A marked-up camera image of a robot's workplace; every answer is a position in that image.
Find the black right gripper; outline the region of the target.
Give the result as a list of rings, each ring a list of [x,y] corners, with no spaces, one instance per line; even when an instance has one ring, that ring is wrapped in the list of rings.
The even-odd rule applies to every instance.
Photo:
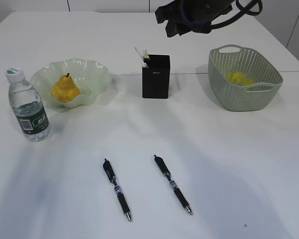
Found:
[[[165,27],[168,38],[189,32],[208,34],[211,22],[232,10],[232,0],[172,1],[155,11],[158,24],[168,21]]]

